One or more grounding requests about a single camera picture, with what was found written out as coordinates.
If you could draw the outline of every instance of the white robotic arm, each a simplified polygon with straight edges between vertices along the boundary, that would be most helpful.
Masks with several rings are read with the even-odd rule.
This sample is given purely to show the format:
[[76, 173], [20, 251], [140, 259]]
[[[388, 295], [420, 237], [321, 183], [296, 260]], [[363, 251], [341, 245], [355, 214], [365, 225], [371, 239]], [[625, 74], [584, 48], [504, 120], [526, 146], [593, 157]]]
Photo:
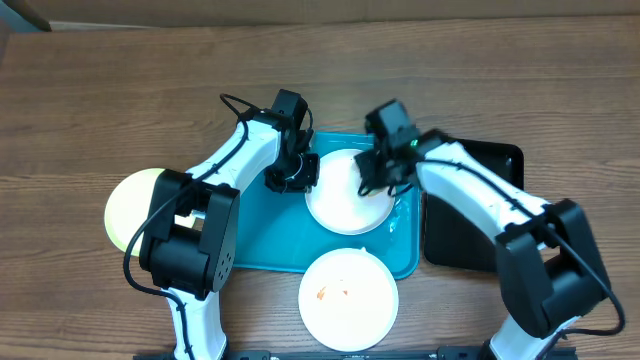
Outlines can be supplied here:
[[[549, 202], [527, 194], [491, 172], [471, 157], [459, 142], [444, 143], [425, 155], [427, 160], [443, 160], [463, 164], [500, 187], [512, 199], [517, 200], [534, 215], [542, 214]], [[503, 233], [510, 224], [524, 224], [528, 216], [513, 207], [513, 204], [491, 189], [485, 182], [470, 172], [454, 166], [439, 163], [418, 163], [416, 173], [421, 187], [430, 195], [439, 197], [453, 206], [460, 214], [480, 229], [489, 240]], [[540, 243], [538, 249], [545, 245]], [[571, 325], [578, 317], [573, 317], [558, 327], [560, 331]], [[509, 316], [500, 331], [493, 336], [490, 348], [498, 360], [535, 359], [551, 341], [555, 332], [544, 339], [525, 332]]]
[[[144, 230], [140, 265], [151, 272], [155, 285], [184, 304], [181, 309], [168, 300], [177, 339], [175, 359], [224, 356], [227, 339], [220, 324], [218, 291], [233, 264], [240, 194], [265, 169], [265, 185], [277, 192], [304, 192], [317, 182], [317, 155], [306, 154], [312, 132], [300, 131], [306, 110], [298, 94], [281, 90], [272, 111], [251, 109], [251, 117], [238, 124], [231, 138], [205, 162], [189, 169], [188, 175], [166, 171], [156, 182], [149, 214], [165, 214]], [[418, 185], [450, 204], [495, 246], [502, 297], [510, 316], [486, 343], [482, 360], [537, 359], [555, 343], [559, 331], [606, 298], [589, 277], [593, 272], [583, 271], [584, 266], [568, 261], [562, 252], [547, 263], [539, 255], [545, 246], [558, 246], [553, 236], [545, 235], [551, 228], [609, 286], [577, 204], [568, 200], [549, 204], [482, 166], [446, 135], [438, 131], [420, 135], [398, 102], [374, 110], [365, 128], [376, 140], [374, 149], [356, 156], [361, 195], [387, 186]], [[189, 183], [192, 177], [209, 174], [236, 150], [222, 168], [193, 186], [184, 201], [164, 208], [171, 194], [196, 185]], [[174, 215], [189, 212], [204, 218], [202, 232], [174, 226]]]
[[[395, 100], [368, 114], [365, 129], [375, 135], [375, 143], [374, 149], [356, 156], [361, 195], [418, 185], [452, 206], [495, 247], [510, 316], [485, 344], [482, 360], [545, 356], [565, 328], [607, 297], [621, 319], [615, 331], [622, 330], [622, 309], [576, 203], [565, 199], [550, 204], [529, 195], [478, 163], [455, 139], [438, 130], [420, 134]], [[545, 246], [560, 246], [560, 255], [544, 262], [539, 250]]]

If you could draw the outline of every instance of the wooden table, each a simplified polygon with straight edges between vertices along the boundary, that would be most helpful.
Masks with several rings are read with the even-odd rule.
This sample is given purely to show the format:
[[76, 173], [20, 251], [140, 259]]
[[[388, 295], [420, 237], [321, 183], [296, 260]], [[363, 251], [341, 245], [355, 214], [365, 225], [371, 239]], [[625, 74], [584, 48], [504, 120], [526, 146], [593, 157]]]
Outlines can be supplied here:
[[[220, 92], [269, 106], [286, 88], [324, 129], [362, 132], [397, 97], [424, 130], [518, 144], [528, 191], [586, 209], [629, 319], [615, 338], [563, 344], [636, 359], [639, 45], [639, 17], [12, 35], [0, 70], [0, 357], [171, 350], [165, 300], [123, 278], [107, 198], [137, 170], [184, 170], [214, 152], [234, 127]], [[323, 350], [298, 314], [300, 279], [234, 271], [222, 291], [231, 347]], [[506, 316], [492, 275], [421, 260], [398, 288], [398, 319], [375, 350], [480, 344]], [[579, 325], [614, 315], [603, 303]]]

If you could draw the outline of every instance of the white plate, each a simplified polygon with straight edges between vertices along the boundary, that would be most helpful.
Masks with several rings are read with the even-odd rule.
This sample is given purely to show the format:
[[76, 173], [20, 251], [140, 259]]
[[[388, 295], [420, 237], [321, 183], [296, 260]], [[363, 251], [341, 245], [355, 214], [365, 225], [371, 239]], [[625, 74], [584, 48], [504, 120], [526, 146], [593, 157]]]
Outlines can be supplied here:
[[343, 235], [358, 235], [384, 222], [394, 199], [387, 190], [358, 196], [361, 177], [354, 156], [357, 149], [331, 152], [320, 159], [318, 184], [305, 195], [311, 216], [325, 228]]
[[391, 330], [398, 289], [375, 256], [364, 249], [338, 249], [311, 264], [300, 283], [298, 306], [320, 343], [337, 351], [361, 351]]

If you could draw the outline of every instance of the orange crumb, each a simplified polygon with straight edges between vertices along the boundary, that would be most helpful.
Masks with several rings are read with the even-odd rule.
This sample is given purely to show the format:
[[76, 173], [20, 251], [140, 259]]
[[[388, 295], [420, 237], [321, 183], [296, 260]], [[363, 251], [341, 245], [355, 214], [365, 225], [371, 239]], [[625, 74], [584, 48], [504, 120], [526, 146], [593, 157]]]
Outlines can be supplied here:
[[317, 295], [318, 299], [322, 300], [322, 298], [324, 297], [324, 291], [326, 288], [327, 287], [325, 286], [322, 289], [320, 289], [320, 291], [318, 291], [318, 295]]

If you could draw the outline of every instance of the teal tray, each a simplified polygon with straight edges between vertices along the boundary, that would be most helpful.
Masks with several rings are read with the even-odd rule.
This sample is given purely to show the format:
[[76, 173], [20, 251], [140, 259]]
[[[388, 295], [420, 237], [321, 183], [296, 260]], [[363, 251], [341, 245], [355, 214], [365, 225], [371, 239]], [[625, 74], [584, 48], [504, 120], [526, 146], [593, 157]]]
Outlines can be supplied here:
[[[365, 135], [318, 132], [311, 152], [322, 157], [340, 149], [368, 150], [372, 144], [373, 138]], [[234, 267], [304, 273], [324, 253], [364, 247], [395, 279], [403, 279], [420, 260], [420, 211], [420, 191], [412, 189], [396, 198], [391, 214], [377, 228], [340, 235], [313, 219], [304, 194], [274, 193], [261, 175], [240, 199]]]

